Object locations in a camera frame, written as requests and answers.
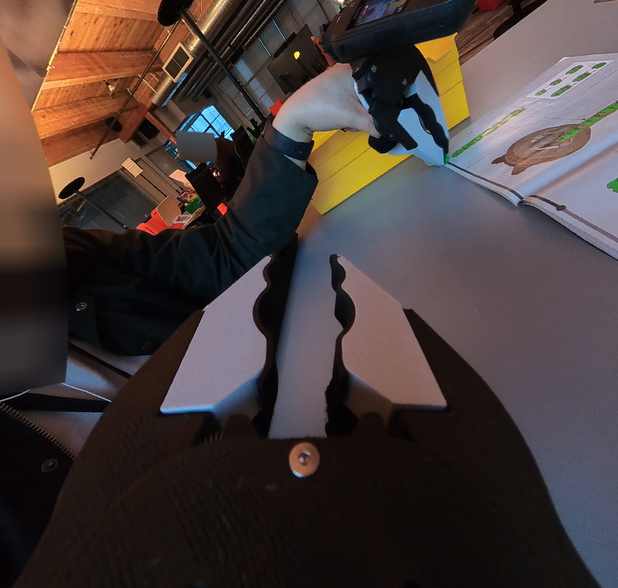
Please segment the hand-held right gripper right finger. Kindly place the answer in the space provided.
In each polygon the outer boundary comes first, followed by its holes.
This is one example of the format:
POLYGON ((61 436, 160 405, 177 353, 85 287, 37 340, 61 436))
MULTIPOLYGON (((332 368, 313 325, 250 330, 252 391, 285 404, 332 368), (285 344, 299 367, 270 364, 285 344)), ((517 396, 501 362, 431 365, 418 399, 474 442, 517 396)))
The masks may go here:
POLYGON ((336 338, 326 390, 327 436, 347 436, 362 415, 444 410, 446 400, 401 304, 352 263, 330 257, 336 338))

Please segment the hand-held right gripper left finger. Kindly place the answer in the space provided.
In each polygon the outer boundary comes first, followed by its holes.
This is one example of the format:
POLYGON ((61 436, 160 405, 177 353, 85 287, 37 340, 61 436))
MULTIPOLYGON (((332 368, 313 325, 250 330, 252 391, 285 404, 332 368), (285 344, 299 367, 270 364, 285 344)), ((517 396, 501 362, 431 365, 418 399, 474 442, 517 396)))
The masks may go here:
POLYGON ((267 256, 203 310, 162 402, 164 414, 248 416, 266 436, 277 397, 279 256, 267 256))

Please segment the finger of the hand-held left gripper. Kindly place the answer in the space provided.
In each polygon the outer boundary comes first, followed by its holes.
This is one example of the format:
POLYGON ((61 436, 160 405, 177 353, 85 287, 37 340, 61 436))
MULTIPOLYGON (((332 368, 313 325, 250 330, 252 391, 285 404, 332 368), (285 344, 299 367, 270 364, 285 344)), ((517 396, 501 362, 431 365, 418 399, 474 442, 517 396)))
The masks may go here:
POLYGON ((443 107, 436 90, 423 71, 418 73, 410 87, 410 98, 414 99, 413 109, 420 118, 421 128, 430 133, 438 146, 448 154, 449 130, 443 107))
POLYGON ((390 155, 413 154, 428 164, 444 166, 445 152, 434 141, 432 135, 421 128, 420 118, 413 108, 403 110, 398 117, 398 122, 407 129, 408 133, 411 134, 418 145, 410 151, 406 150, 403 145, 399 143, 389 152, 390 155))

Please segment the person's left forearm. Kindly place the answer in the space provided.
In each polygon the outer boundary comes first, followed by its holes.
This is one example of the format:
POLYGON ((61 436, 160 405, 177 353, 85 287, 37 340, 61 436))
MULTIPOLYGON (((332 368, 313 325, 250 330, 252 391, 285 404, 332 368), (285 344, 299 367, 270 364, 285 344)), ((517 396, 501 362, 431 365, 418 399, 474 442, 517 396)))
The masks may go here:
POLYGON ((311 165, 300 167, 260 139, 227 213, 203 227, 143 230, 62 229, 68 294, 111 295, 137 280, 175 299, 204 306, 257 262, 294 236, 318 184, 311 165))

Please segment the grey desk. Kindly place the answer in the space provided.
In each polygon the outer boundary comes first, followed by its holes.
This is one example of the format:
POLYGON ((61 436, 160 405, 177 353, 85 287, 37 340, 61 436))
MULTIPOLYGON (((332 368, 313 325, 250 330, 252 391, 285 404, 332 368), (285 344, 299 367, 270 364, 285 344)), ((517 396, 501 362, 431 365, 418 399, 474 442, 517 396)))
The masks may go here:
POLYGON ((271 434, 324 430, 341 330, 329 257, 342 254, 481 374, 586 565, 617 587, 617 261, 416 158, 324 216, 309 207, 298 231, 271 434))

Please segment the black wrist band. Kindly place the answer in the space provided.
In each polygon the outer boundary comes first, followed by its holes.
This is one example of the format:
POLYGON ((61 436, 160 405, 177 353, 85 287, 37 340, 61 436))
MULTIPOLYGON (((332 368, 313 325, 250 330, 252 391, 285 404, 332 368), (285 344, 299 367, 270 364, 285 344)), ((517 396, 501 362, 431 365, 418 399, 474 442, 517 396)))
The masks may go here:
POLYGON ((271 114, 262 132, 262 136, 266 143, 291 160, 306 161, 313 151, 314 140, 308 143, 297 142, 276 130, 273 121, 274 115, 271 114))

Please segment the dark computer monitor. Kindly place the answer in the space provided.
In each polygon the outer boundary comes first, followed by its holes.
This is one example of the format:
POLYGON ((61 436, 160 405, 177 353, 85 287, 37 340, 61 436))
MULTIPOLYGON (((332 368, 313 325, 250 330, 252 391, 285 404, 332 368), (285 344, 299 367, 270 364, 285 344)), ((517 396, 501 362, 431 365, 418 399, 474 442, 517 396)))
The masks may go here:
POLYGON ((285 96, 298 90, 327 68, 328 63, 313 43, 312 32, 307 25, 288 37, 274 53, 272 63, 267 66, 285 96))

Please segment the open instruction booklet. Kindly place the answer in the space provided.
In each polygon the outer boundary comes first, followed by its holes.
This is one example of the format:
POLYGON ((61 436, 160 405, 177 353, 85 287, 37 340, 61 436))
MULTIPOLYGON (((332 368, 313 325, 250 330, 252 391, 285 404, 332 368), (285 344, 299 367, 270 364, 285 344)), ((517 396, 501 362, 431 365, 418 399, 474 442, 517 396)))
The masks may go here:
POLYGON ((617 257, 617 54, 565 57, 450 141, 447 167, 617 257))

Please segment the black round-base stand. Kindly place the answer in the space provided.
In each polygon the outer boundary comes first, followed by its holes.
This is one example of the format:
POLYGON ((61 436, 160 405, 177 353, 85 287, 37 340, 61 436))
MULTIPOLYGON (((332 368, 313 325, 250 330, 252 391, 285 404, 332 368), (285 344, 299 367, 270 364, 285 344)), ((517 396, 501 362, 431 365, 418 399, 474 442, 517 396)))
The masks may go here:
POLYGON ((159 23, 164 27, 168 27, 172 26, 180 20, 183 20, 186 26, 188 26, 190 31, 194 34, 194 36, 201 41, 205 50, 211 55, 212 59, 216 61, 220 69, 232 79, 237 90, 241 92, 243 97, 251 105, 251 108, 258 115, 258 118, 261 121, 264 121, 265 116, 261 112, 258 105, 254 102, 254 100, 252 100, 252 98, 250 98, 249 94, 245 91, 245 89, 242 87, 240 82, 237 80, 231 70, 227 67, 227 65, 225 65, 218 52, 214 49, 212 44, 208 41, 206 36, 197 26, 197 21, 190 13, 190 7, 193 1, 194 0, 162 0, 158 10, 159 23))
POLYGON ((69 198, 69 197, 71 197, 73 195, 77 195, 77 196, 83 198, 84 200, 88 201, 91 205, 93 205, 95 208, 97 208, 98 211, 101 211, 102 213, 104 213, 106 216, 108 216, 112 221, 114 221, 121 228, 123 228, 124 230, 127 230, 128 229, 127 225, 123 224, 123 222, 121 222, 116 217, 114 217, 112 214, 110 214, 108 211, 106 211, 101 206, 96 204, 96 202, 94 202, 91 198, 89 198, 88 195, 86 195, 86 194, 84 194, 84 193, 82 193, 80 191, 82 186, 84 186, 84 184, 85 184, 85 179, 83 177, 78 177, 75 180, 73 180, 72 182, 68 183, 59 192, 58 197, 60 199, 67 199, 67 198, 69 198))

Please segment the silver ventilation duct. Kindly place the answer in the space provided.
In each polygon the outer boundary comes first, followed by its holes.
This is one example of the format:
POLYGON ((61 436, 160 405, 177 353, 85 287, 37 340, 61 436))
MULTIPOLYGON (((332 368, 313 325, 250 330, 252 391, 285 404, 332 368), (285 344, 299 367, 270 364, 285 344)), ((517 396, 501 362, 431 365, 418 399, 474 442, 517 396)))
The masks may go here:
MULTIPOLYGON (((214 40, 217 34, 224 29, 224 26, 235 16, 236 10, 240 8, 241 13, 252 13, 257 5, 243 5, 243 0, 213 0, 212 4, 205 10, 205 13, 197 21, 197 26, 206 36, 208 41, 214 47, 214 40)), ((189 31, 183 45, 188 49, 193 56, 193 60, 197 61, 201 54, 205 51, 201 41, 189 31)), ((175 88, 176 82, 168 74, 164 74, 161 80, 151 93, 150 101, 156 106, 162 106, 166 103, 170 94, 175 88)))

